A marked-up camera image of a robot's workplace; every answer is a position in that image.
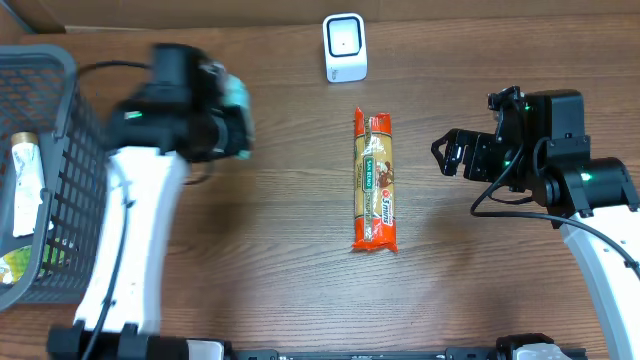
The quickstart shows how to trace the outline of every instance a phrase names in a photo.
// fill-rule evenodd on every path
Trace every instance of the wooden tabletop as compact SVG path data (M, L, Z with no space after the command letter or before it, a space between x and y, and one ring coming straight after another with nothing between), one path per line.
M366 25L369 73L329 85L320 25L24 37L79 64L149 61L155 42L206 50L244 80L257 127L249 161L216 163L176 211L162 333L281 351L437 350L543 332L607 358L576 262L536 220L476 219L486 184L440 174L431 143L453 127L492 132L486 94L575 88L593 157L616 156L640 186L640 16ZM105 69L81 86L103 115L145 80ZM353 122L390 112L399 254L352 253ZM528 207L527 209L543 211ZM44 354L75 306L0 314L0 357Z

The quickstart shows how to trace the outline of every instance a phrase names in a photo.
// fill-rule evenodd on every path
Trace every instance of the gray basket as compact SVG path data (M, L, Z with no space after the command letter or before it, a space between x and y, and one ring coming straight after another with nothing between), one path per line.
M31 245L24 275L13 285L0 284L0 311L16 302L77 303L89 284L105 209L107 155L75 74L73 58L59 47L0 46L0 256ZM10 138L21 131L38 134L45 189L34 234L14 238Z

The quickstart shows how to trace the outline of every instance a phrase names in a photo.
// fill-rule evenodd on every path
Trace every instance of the green label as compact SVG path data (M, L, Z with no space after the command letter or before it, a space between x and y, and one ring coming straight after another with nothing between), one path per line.
M373 191L373 181L375 174L375 162L373 156L365 156L364 158L364 177L362 178L362 190L365 192Z

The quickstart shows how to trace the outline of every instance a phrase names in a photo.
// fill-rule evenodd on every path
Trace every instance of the orange plastic packaging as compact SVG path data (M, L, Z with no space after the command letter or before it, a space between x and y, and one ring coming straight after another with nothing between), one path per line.
M355 249L398 252L394 217L391 115L355 113Z

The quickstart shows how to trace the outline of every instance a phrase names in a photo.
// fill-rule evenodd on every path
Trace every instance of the brown wall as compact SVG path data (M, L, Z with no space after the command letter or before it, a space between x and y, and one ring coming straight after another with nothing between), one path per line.
M63 26L197 28L320 23L353 11L367 21L616 14L637 0L8 0L43 32Z
M15 44L24 31L7 10L0 6L0 45Z

